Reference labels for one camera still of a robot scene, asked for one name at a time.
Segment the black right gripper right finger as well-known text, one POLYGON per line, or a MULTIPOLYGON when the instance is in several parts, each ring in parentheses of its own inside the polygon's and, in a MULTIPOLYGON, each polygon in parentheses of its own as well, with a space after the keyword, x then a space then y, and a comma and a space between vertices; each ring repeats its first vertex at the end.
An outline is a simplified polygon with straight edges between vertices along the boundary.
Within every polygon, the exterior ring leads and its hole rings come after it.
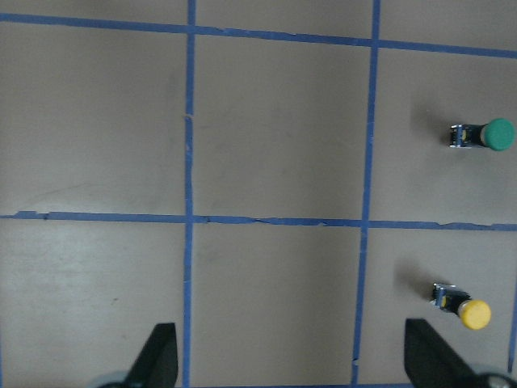
POLYGON ((405 322, 404 368, 414 387, 515 387, 501 373, 475 372, 423 318, 405 322))

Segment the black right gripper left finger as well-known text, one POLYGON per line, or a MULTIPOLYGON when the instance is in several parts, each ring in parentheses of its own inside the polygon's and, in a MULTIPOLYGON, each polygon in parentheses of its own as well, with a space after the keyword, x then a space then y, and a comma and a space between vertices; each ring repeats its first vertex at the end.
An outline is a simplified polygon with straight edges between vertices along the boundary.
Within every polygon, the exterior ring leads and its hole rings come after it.
POLYGON ((128 372, 94 378, 89 387, 175 387, 179 375, 176 326, 158 323, 128 372))

